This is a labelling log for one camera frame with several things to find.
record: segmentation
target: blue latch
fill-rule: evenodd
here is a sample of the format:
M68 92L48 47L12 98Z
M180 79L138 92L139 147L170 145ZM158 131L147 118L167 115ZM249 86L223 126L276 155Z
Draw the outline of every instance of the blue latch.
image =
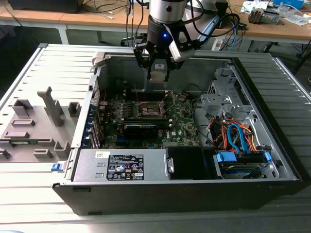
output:
M62 164L55 163L52 165L51 171L63 171L62 167L63 167Z
M266 156L268 162L272 160L271 154L269 152L265 152L264 156Z
M217 155L217 161L219 162L236 162L237 157L233 152L219 152Z

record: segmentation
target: electronic device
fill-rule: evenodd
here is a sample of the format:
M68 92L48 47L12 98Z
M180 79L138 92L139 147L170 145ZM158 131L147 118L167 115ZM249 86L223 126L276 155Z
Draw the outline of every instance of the electronic device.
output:
M272 10L263 10L261 8L254 8L248 16L248 22L259 23L273 23L278 24L280 21L279 13Z
M8 0L14 10L59 11L77 13L84 0Z
M194 55L195 50L204 46L224 19L233 17L237 21L234 25L239 23L237 14L224 14L225 4L219 2L216 7L215 2L216 0L150 0L148 32L142 42L134 45L136 60L139 67L148 71L148 80L153 79L153 64L156 59L166 60L164 82L167 82L170 72L180 69L184 61ZM223 15L221 18L217 15L217 8L219 14ZM148 51L148 58L142 56L144 50Z
M159 83L131 48L60 49L41 45L1 101L0 161L47 162L74 213L257 209L310 184L311 97L278 59L197 51Z
M281 3L283 3L285 5L290 5L300 10L304 1L303 0L274 0L273 3L275 5L281 5Z

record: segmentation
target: table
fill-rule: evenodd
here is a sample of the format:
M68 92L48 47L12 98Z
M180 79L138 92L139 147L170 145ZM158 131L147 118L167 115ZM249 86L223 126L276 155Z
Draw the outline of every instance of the table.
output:
M15 11L7 3L7 0L0 0L0 25L20 26L14 18L7 12L4 3L8 10L15 18L26 27L43 27L56 28L59 31L63 44L69 44L66 30L91 30L91 31L110 31L110 32L125 32L126 14L124 8L114 11L112 15L114 19L108 19L97 13L81 10L78 14L66 14L57 12L41 12L41 11ZM230 0L232 11L239 13L241 22L247 24L247 30L243 37L243 43L250 44L252 40L269 41L269 42L285 42L285 43L300 43L307 44L311 39L310 25L297 26L284 19L281 19L281 24L250 24L248 23L248 14L240 13L243 0ZM304 6L303 11L310 10L311 7ZM134 30L137 28L141 18L141 7L135 4L134 8ZM139 33L147 32L147 15L148 10L144 9L144 20L139 28ZM215 30L215 33L223 32L223 30Z
M256 40L307 44L311 39L310 24L298 26L283 18L281 18L278 25L249 23L249 14L240 12L243 2L243 0L229 0L232 12L240 16L242 23L247 24L247 29L243 36L244 43L250 43L252 40ZM304 5L301 10L311 11L311 6Z
M46 84L47 81L58 89L59 95L71 92L70 99L79 99L83 105L81 95L88 90L90 75L81 76L76 70L78 65L83 63L84 68L91 69L91 59L95 51L107 51L109 47L102 46L77 46L77 45L47 45L45 48L37 48L28 63L22 69L7 94L0 100L0 133L4 124L11 122L12 109L9 103L14 97L20 97L20 90L25 88L33 89L34 84ZM130 48L117 48L133 54ZM223 52L222 57L236 56L244 63L248 61L249 70L265 67L269 69L276 66L275 60L265 53L234 53ZM48 62L51 56L59 58L58 63ZM40 75L40 71L56 69L49 72L49 76ZM64 88L57 79L57 70L66 71L72 74L69 88ZM280 95L282 90L271 92L271 85L262 84L265 88L265 98L269 98L270 105L274 106L277 113L281 110L279 103L273 103L272 99ZM32 95L32 101L36 104L39 98ZM70 99L59 99L62 106L68 106ZM293 112L300 109L307 111L306 107L297 104L297 97L293 99L290 108ZM310 154L306 152L304 163L310 164ZM299 232L311 229L310 206L311 187L301 191L294 196L285 196L276 199L258 210L239 211L217 211L217 212L193 212L193 213L165 213L165 214L144 214L144 215L114 215L114 216L77 216L65 205L63 200L51 189L51 183L55 178L63 177L63 173L51 172L52 163L0 163L0 230L15 230L21 232L84 232L84 233L110 233L110 232Z

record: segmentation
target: white label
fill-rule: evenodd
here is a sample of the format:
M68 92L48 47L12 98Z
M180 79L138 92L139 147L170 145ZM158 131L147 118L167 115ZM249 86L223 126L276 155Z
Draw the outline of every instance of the white label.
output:
M165 65L163 64L155 64L155 69L164 69Z
M15 144L15 145L17 145L17 144L29 144L28 142L11 142L12 144Z
M110 151L97 151L95 152L95 158L109 158Z

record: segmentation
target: blue cable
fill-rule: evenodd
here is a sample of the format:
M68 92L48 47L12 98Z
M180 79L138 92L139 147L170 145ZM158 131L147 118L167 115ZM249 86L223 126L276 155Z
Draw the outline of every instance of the blue cable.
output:
M235 28L234 28L234 39L233 39L232 45L231 45L231 47L229 48L228 51L231 51L231 50L232 50L232 48L233 48L233 46L234 46L234 44L235 44L235 41L236 41L236 39L237 39L237 34L238 34L238 30L237 30L237 28L235 27Z
M241 141L243 151L245 151L246 154L250 154L251 151L248 149L247 144L244 141L243 130L236 124L232 124L228 127L228 141L229 141L229 143L234 147L234 149L237 150L237 153L240 153L240 149L232 142L232 139L231 139L231 128L232 127L236 127L239 131L240 141Z

